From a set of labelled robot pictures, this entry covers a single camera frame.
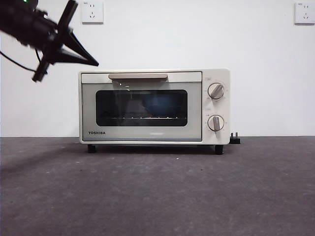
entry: control knob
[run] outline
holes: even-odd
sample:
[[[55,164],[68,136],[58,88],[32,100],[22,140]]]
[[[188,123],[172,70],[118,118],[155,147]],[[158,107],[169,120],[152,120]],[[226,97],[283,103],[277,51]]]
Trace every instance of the control knob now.
[[[208,94],[212,99],[219,99],[224,95],[224,87],[219,83],[211,84],[208,88]]]
[[[217,115],[212,116],[208,120],[208,126],[212,131],[215,131],[215,132],[220,131],[223,129],[224,120],[220,116],[217,116]]]

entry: white wall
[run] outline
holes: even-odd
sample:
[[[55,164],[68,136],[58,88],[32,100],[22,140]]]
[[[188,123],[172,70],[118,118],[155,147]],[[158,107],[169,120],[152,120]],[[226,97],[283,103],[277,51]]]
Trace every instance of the white wall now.
[[[66,0],[39,0],[58,20]],[[232,131],[315,135],[315,26],[293,24],[293,0],[104,0],[104,25],[74,33],[99,68],[56,64],[42,83],[1,64],[1,135],[78,136],[80,70],[231,70]],[[37,66],[33,50],[3,35],[2,50]]]

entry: white toaster oven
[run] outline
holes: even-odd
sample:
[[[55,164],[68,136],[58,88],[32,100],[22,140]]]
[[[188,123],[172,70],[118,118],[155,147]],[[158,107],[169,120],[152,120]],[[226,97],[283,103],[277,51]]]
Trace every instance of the white toaster oven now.
[[[230,141],[227,69],[79,73],[80,142],[216,145]]]

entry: glass window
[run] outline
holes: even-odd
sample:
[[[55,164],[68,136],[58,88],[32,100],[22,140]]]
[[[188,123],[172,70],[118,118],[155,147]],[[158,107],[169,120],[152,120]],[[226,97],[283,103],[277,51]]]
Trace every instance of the glass window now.
[[[185,90],[100,90],[96,93],[99,126],[185,126]]]

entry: electrical outlet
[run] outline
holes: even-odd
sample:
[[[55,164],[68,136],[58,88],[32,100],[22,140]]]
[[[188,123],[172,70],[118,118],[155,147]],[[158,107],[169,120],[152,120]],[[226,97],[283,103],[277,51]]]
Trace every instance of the electrical outlet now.
[[[296,2],[294,8],[296,24],[315,24],[315,2]]]
[[[82,23],[103,23],[103,2],[99,0],[83,0],[81,6]]]

